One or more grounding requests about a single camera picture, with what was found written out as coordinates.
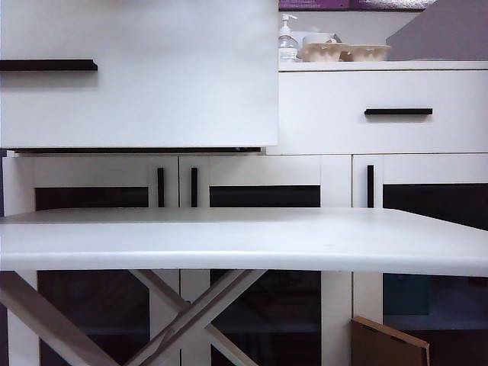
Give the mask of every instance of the dark glass panel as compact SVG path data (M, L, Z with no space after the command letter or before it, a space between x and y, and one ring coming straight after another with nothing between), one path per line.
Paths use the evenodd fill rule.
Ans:
M320 321L320 272L268 271L213 324L257 364L319 366ZM232 364L213 350L212 365Z
M83 207L148 207L147 187L36 188L36 210Z
M36 188L37 210L148 207L147 187ZM117 363L149 341L149 291L129 271L39 271L39 292ZM41 366L69 366L40 342Z
M39 271L39 292L120 364L149 341L149 291L129 271ZM41 342L41 365L67 365Z
M320 207L320 186L210 187L210 206ZM223 273L211 271L210 281ZM320 309L320 272L268 271L213 324L257 364L319 366ZM231 363L212 349L212 365Z
M320 207L319 185L210 187L211 207Z
M384 207L488 230L488 184L385 185ZM484 366L487 285L486 278L385 274L384 322L429 342L432 366Z

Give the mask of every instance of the countertop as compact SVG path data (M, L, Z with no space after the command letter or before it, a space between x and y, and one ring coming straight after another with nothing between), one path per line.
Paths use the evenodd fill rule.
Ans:
M70 209L0 219L2 270L266 268L488 276L488 231L361 208Z

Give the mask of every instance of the white drawer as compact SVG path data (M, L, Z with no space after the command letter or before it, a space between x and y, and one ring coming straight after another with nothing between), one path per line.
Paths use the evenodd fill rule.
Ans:
M280 143L268 153L485 153L486 92L486 70L281 72Z

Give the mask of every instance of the cabinet door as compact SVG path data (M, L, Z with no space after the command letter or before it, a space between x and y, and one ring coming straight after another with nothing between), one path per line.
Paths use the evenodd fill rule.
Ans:
M488 154L353 159L354 203L358 207L367 204L369 185L369 195L374 195L369 201L375 207L405 210L488 230ZM460 364L462 361L456 355L446 356L447 352L436 350L459 349L469 344L477 345L470 358L474 365L488 361L488 279L355 274L355 291L360 292L355 296L357 315L371 311L378 318L382 316L387 325L431 342L433 363ZM365 303L370 306L366 310L362 308Z
M180 178L182 207L351 205L351 156L184 157ZM258 364L347 365L351 291L350 273L269 271L213 324Z
M2 2L2 59L95 59L98 72L3 74L2 146L277 143L276 0L35 4Z
M61 207L158 207L162 201L166 207L178 206L176 157L18 157L4 163L7 214ZM178 271L159 275L178 289ZM120 363L175 315L128 271L39 271L24 276ZM9 318L12 366L66 364L18 319L11 314ZM179 357L171 364L179 365Z

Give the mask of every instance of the white cabinet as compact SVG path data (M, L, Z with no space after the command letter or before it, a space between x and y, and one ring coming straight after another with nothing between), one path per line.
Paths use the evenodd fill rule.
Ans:
M406 210L488 230L488 154L356 155L352 185L354 207ZM401 329L488 327L488 319L476 310L483 302L482 287L467 287L466 278L444 279L440 286L450 290L443 292L436 281L432 286L428 278L384 282L383 274L354 273L354 313ZM411 298L396 298L392 305L398 286L409 289Z
M2 147L274 145L277 10L5 0L2 59L94 59L98 72L2 73Z
M165 207L178 207L176 156L11 157L3 159L3 172L6 215L60 207L158 207L162 203L160 196L164 197ZM77 326L104 339L105 345L112 344L116 353L118 347L122 355L136 352L141 345L137 339L146 335L149 340L149 335L157 334L176 315L154 294L144 294L145 287L126 271L68 271L64 275L29 271L22 275L34 286L39 279L40 291L45 296L48 294L43 289L52 294L51 286L56 286L54 293L63 294L64 300L57 295L50 300L71 316L73 310L78 312L74 321L82 323ZM158 271L158 275L176 290L180 277L185 277L178 270ZM70 290L73 288L77 289L75 297ZM194 300L191 294L185 295ZM141 320L143 316L137 316L134 311L149 311L149 321L115 320L112 325L105 321L111 316ZM8 332L11 366L35 366L40 356L44 363L63 364L45 344L40 346L37 336L11 313ZM179 361L177 355L169 364L178 366Z
M181 206L350 207L351 167L351 156L347 155L181 157ZM197 286L200 281L206 281L205 277L195 277L189 285ZM279 281L283 284L273 286ZM298 284L286 285L294 281ZM290 347L297 355L309 355L311 364L317 359L331 366L350 363L350 272L269 272L258 281L258 285L262 289L278 291L274 302L280 306L276 307L275 312L286 312L288 309L291 313L276 321L272 313L268 313L270 306L261 304L261 311L253 312L238 303L230 307L233 317L216 319L217 327L227 331L229 337L240 339L244 345L265 345L266 349L261 352L259 348L246 350L261 355L261 364L279 360L279 355ZM303 291L302 295L297 296L300 291ZM257 293L257 300L249 295L243 300L244 305L257 301L258 306L259 298L269 296L266 291ZM310 306L314 303L319 307L319 317L315 320L313 306ZM232 313L238 309L238 316ZM240 319L248 319L249 323L243 324ZM296 338L291 345L286 337L293 337L293 334L300 338ZM307 350L303 349L305 344L309 345Z
M281 202L283 207L290 204L350 207L350 160L351 156L181 157L181 206L192 206L192 194L197 195L197 207L215 207L222 203L223 195L230 200L232 197L234 200L245 199L247 190L254 195L256 207L271 205L273 194L275 197L287 196ZM197 180L193 184L192 169L197 171ZM252 203L241 202L241 207L244 204L249 206Z
M420 69L430 67L425 62L398 70L395 63L390 69L379 64L280 72L279 145L268 153L488 152L486 63Z

